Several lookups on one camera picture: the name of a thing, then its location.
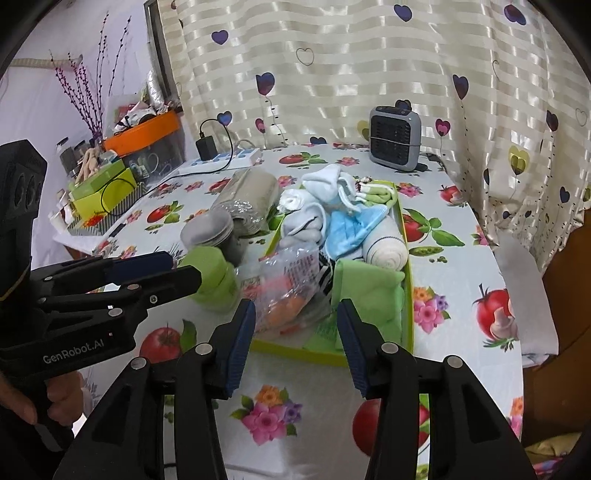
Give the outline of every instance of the orange tray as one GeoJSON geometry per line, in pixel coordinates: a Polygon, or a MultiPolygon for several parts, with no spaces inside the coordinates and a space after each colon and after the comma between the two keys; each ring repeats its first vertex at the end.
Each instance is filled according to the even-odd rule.
{"type": "Polygon", "coordinates": [[[176,132],[181,127],[178,116],[170,111],[130,128],[105,140],[105,150],[114,150],[123,157],[149,147],[161,138],[176,132]]]}

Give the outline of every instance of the curtain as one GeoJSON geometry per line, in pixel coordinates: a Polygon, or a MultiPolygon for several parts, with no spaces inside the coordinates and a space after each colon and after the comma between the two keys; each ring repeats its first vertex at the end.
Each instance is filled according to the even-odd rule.
{"type": "Polygon", "coordinates": [[[441,157],[493,244],[509,231],[543,272],[582,224],[590,85],[527,1],[160,7],[194,134],[216,118],[259,147],[359,144],[371,108],[407,105],[421,117],[422,149],[441,157]]]}

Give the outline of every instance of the plastic bag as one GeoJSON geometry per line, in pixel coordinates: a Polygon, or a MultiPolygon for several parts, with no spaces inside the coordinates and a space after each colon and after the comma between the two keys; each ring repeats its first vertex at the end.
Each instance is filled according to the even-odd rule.
{"type": "Polygon", "coordinates": [[[296,332],[321,322],[330,316],[331,313],[332,309],[329,298],[321,291],[317,291],[293,321],[283,324],[278,329],[258,332],[256,338],[260,340],[274,340],[280,336],[293,335],[296,332]]]}
{"type": "Polygon", "coordinates": [[[277,179],[261,168],[237,171],[213,202],[212,209],[224,208],[234,221],[237,236],[268,230],[267,217],[279,199],[277,179]]]}
{"type": "Polygon", "coordinates": [[[256,332],[292,322],[318,291],[318,246],[300,244],[236,269],[242,297],[256,307],[256,332]]]}

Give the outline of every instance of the rolled towel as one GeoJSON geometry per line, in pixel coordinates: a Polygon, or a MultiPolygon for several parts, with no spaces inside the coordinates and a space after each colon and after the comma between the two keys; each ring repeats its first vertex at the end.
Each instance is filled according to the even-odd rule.
{"type": "Polygon", "coordinates": [[[314,202],[318,202],[318,200],[305,189],[286,189],[279,198],[277,211],[279,213],[295,212],[314,202]]]}
{"type": "Polygon", "coordinates": [[[362,244],[366,263],[400,271],[408,261],[408,249],[397,222],[390,216],[382,220],[362,244]]]}

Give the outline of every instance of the table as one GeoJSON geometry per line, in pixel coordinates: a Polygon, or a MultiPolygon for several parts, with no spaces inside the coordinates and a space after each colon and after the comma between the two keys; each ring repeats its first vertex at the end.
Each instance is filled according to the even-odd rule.
{"type": "MultiPolygon", "coordinates": [[[[503,340],[497,340],[490,331],[493,304],[504,302],[510,308],[505,284],[470,207],[443,167],[436,161],[426,161],[426,172],[401,173],[370,162],[363,145],[297,145],[264,152],[262,164],[255,168],[275,175],[282,187],[297,187],[304,173],[329,163],[338,163],[355,176],[397,184],[407,215],[409,246],[415,253],[410,257],[414,354],[437,361],[452,353],[461,356],[520,435],[523,386],[515,327],[509,323],[503,331],[496,330],[497,337],[506,337],[503,340]],[[434,254],[419,256],[427,252],[434,254]]],[[[131,209],[126,226],[116,237],[103,239],[102,252],[126,258],[167,251],[180,259],[186,253],[179,240],[185,221],[207,209],[231,176],[231,171],[225,171],[168,181],[131,209]]],[[[254,258],[257,249],[264,250],[266,241],[265,237],[250,240],[254,258]]],[[[136,332],[138,347],[134,352],[84,371],[87,407],[97,403],[121,369],[138,354],[150,332],[162,327],[181,332],[183,320],[188,320],[196,325],[197,340],[202,342],[209,339],[217,324],[230,317],[205,312],[190,299],[150,310],[136,332]]],[[[355,445],[352,435],[352,419],[361,404],[345,368],[251,352],[239,390],[229,401],[220,402],[216,410],[229,478],[364,478],[368,457],[355,445]],[[241,421],[245,412],[258,414],[248,413],[257,402],[284,415],[275,438],[264,432],[251,434],[241,421]]],[[[165,462],[172,462],[170,409],[165,417],[165,462]]],[[[420,449],[419,478],[426,478],[427,446],[428,441],[420,449]]],[[[167,475],[174,478],[171,470],[167,475]]]]}

